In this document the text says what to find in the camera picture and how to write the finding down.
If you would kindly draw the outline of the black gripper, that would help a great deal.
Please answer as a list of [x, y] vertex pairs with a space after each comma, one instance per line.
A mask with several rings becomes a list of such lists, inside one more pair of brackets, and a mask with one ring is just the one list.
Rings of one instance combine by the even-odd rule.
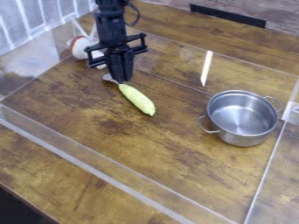
[[117, 83], [130, 81], [134, 56], [146, 51], [145, 34], [126, 36], [126, 23], [122, 15], [94, 14], [98, 42], [86, 46], [88, 67], [106, 65]]

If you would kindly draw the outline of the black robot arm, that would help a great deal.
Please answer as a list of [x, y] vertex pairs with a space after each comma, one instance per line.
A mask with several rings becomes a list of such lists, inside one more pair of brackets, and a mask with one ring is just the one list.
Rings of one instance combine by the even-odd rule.
[[[140, 11], [129, 0], [96, 0], [94, 22], [98, 42], [86, 46], [88, 67], [106, 65], [112, 79], [117, 83], [130, 81], [133, 76], [134, 56], [146, 51], [145, 34], [126, 35], [126, 25], [133, 26], [140, 18]], [[124, 19], [125, 7], [137, 15], [133, 23]]]

